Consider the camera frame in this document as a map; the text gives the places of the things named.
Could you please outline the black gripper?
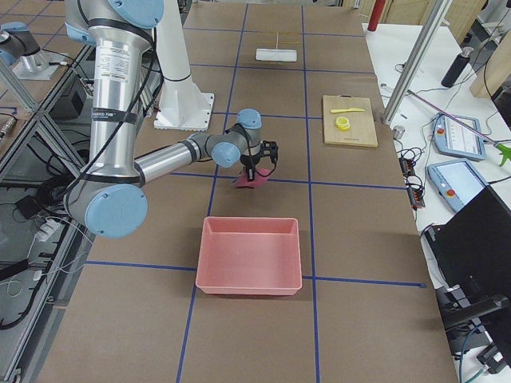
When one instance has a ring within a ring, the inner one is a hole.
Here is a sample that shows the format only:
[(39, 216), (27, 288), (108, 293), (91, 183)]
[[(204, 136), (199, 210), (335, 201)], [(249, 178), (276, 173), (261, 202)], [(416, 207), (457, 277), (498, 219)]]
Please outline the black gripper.
[(248, 180), (254, 180), (256, 175), (262, 176), (262, 174), (257, 170), (256, 165), (260, 162), (262, 156), (260, 154), (256, 155), (242, 155), (240, 157), (240, 162), (244, 166), (243, 173)]

